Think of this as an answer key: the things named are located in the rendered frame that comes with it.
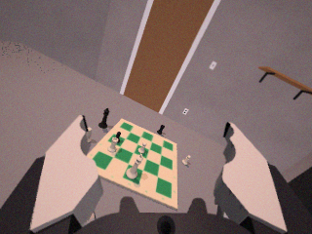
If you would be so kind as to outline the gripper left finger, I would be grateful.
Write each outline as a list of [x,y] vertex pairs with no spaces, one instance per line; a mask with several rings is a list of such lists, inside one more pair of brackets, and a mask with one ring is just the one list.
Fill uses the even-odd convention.
[[36,158],[0,209],[0,234],[74,234],[96,219],[103,194],[84,115]]

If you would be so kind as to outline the green and cream chessboard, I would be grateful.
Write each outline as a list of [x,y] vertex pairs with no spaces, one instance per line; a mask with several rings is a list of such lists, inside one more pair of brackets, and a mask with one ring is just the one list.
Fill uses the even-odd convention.
[[[107,148],[117,132],[121,132],[120,142],[115,152],[109,152]],[[129,179],[126,171],[141,154],[138,149],[144,142],[146,146],[136,170],[137,177]],[[177,209],[176,143],[121,119],[87,157],[96,162],[99,177]]]

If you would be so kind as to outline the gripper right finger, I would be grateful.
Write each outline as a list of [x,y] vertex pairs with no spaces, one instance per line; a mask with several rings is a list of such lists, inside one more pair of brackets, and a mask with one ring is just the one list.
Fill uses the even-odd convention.
[[223,137],[226,163],[214,186],[216,214],[252,234],[312,234],[312,215],[278,169],[233,123],[226,123]]

